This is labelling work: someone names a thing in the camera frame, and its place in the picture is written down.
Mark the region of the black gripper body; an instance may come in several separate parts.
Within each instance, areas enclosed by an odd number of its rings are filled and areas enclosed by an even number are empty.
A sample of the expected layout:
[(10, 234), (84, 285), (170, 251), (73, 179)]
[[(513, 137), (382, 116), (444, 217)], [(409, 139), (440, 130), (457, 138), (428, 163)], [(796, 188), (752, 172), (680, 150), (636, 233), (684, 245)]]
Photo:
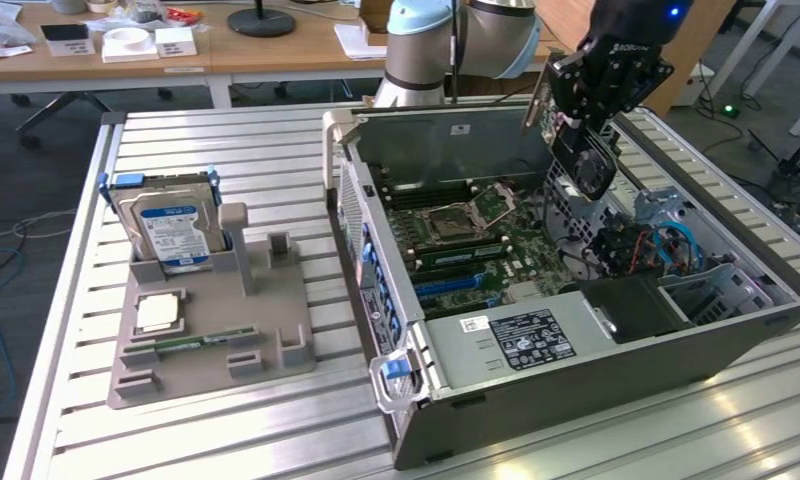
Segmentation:
[(663, 61), (693, 2), (685, 0), (596, 1), (589, 29), (576, 55), (581, 65), (603, 65), (615, 55), (635, 55), (645, 64)]

